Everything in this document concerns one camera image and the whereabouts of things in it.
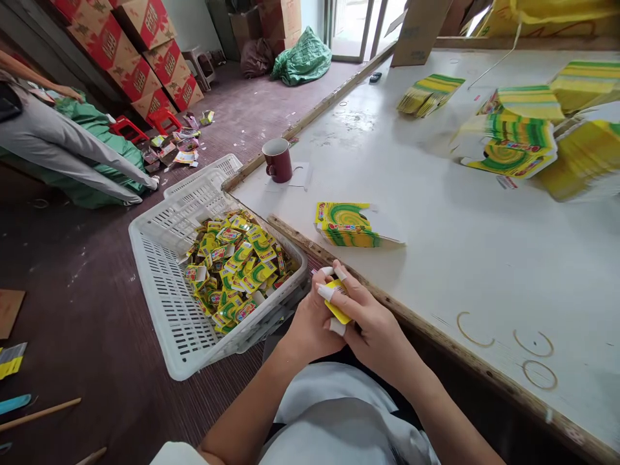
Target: wooden stick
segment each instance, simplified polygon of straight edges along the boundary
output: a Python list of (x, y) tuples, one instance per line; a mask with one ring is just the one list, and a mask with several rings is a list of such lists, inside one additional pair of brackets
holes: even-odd
[[(333, 103), (346, 95), (355, 85), (357, 85), (372, 71), (374, 71), (381, 63), (383, 63), (383, 61), (385, 61), (394, 52), (395, 45), (396, 42), (392, 42), (392, 44), (387, 46), (385, 50), (383, 50), (371, 61), (369, 61), (364, 68), (359, 70), (356, 74), (347, 79), (344, 84), (334, 90), (334, 92), (325, 97), (317, 106), (315, 106), (309, 113), (307, 113), (302, 119), (300, 119), (295, 126), (288, 128), (282, 134), (282, 138), (289, 140), (299, 134), (302, 129), (308, 126), (308, 124), (312, 123), (312, 121), (319, 117), (321, 113), (323, 113)], [(233, 174), (230, 178), (224, 181), (224, 183), (222, 184), (222, 190), (224, 192), (231, 192), (235, 187), (239, 185), (241, 181), (246, 179), (252, 173), (252, 171), (262, 165), (263, 162), (263, 154), (259, 153), (252, 160), (248, 161), (245, 165), (243, 165), (241, 169), (237, 171), (237, 173)]]
[[(434, 48), (510, 50), (514, 37), (438, 37)], [(520, 37), (516, 50), (620, 50), (620, 37)]]
[[(294, 230), (288, 224), (283, 222), (275, 215), (269, 215), (267, 221), (279, 233), (291, 239), (299, 245), (306, 253), (316, 258), (323, 266), (331, 266), (337, 258), (320, 245), (306, 238), (302, 233)], [(365, 279), (360, 273), (350, 268), (347, 269), (355, 276), (360, 283), (368, 288), (372, 295), (385, 307), (387, 307), (395, 316), (407, 327), (412, 328), (417, 333), (426, 337), (434, 343), (434, 345), (448, 355), (456, 357), (462, 365), (468, 366), (476, 374), (485, 378), (495, 386), (501, 394), (510, 401), (519, 405), (526, 411), (529, 411), (542, 424), (548, 425), (548, 429), (567, 447), (574, 450), (587, 461), (592, 459), (602, 463), (620, 462), (620, 454), (607, 446), (604, 442), (591, 435), (589, 432), (573, 423), (564, 415), (556, 410), (552, 410), (547, 404), (536, 396), (532, 395), (522, 385), (514, 382), (511, 378), (502, 374), (499, 370), (488, 365), (484, 360), (476, 354), (460, 345), (454, 339), (439, 331), (436, 327), (421, 318), (416, 312), (407, 308), (397, 300), (393, 299), (371, 282)], [(581, 434), (583, 444), (577, 445), (571, 437), (568, 436), (569, 431), (575, 431)]]
[(44, 417), (45, 415), (49, 415), (50, 413), (57, 412), (67, 407), (74, 406), (76, 404), (79, 404), (81, 401), (82, 401), (82, 398), (78, 397), (78, 398), (75, 398), (74, 400), (70, 400), (69, 402), (65, 402), (64, 404), (57, 405), (56, 407), (50, 407), (48, 409), (38, 411), (37, 413), (31, 413), (30, 415), (26, 415), (25, 417), (18, 418), (17, 420), (4, 423), (0, 425), (0, 432), (6, 431), (8, 429), (11, 429), (15, 426), (19, 426), (24, 423), (28, 423), (30, 421)]
[(101, 448), (97, 452), (93, 452), (87, 458), (80, 460), (76, 465), (91, 465), (103, 457), (108, 448)]

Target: white shirt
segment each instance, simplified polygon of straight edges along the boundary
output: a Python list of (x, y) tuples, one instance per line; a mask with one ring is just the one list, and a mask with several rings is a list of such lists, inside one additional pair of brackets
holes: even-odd
[[(274, 421), (285, 423), (265, 444), (260, 465), (439, 465), (424, 432), (390, 415), (388, 393), (357, 368), (308, 365), (287, 388)], [(151, 465), (205, 465), (196, 450), (167, 442)]]

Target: plastic crate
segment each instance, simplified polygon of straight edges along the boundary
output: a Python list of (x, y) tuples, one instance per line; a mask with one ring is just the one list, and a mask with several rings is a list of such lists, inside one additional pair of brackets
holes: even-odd
[(205, 175), (209, 177), (211, 183), (219, 190), (222, 183), (242, 166), (242, 163), (234, 154), (224, 155), (218, 161), (208, 164), (191, 176), (188, 176), (184, 180), (179, 181), (177, 184), (170, 186), (168, 189), (163, 191), (163, 197), (168, 198), (175, 192), (178, 192), (186, 185), (190, 184), (192, 181), (202, 178)]
[(309, 291), (305, 254), (268, 224), (272, 234), (300, 265), (279, 289), (229, 334), (214, 330), (183, 278), (184, 256), (200, 221), (236, 208), (208, 176), (193, 179), (129, 225), (129, 237), (144, 296), (168, 373), (177, 381), (233, 353), (242, 353), (275, 330)]

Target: white table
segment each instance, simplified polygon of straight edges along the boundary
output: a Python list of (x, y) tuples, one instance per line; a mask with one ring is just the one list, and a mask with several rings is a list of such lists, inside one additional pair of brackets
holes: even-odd
[[(307, 190), (269, 192), (263, 165), (231, 194), (354, 268), (478, 372), (488, 367), (494, 382), (584, 455), (613, 461), (620, 457), (620, 198), (561, 204), (535, 181), (505, 191), (494, 174), (451, 159), (448, 142), (496, 87), (547, 83), (572, 59), (618, 54), (516, 51), (467, 90), (504, 54), (434, 50), (423, 67), (392, 69), (388, 60), (378, 84), (365, 79), (298, 136), (291, 156), (313, 168)], [(468, 81), (427, 118), (401, 116), (406, 89), (431, 73)], [(403, 218), (406, 247), (328, 244), (313, 225), (320, 201), (378, 204)]]

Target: person's leg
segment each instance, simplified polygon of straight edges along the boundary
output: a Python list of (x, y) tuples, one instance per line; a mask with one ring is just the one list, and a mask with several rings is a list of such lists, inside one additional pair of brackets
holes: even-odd
[(34, 136), (59, 145), (74, 154), (108, 165), (150, 189), (157, 189), (157, 178), (150, 178), (86, 129), (36, 98), (28, 99), (24, 113), (28, 113), (30, 117), (32, 126), (29, 129)]
[(62, 147), (31, 135), (28, 131), (29, 123), (26, 114), (0, 123), (0, 146), (36, 165), (58, 171), (93, 189), (123, 200), (126, 204), (142, 202), (135, 192), (106, 178)]

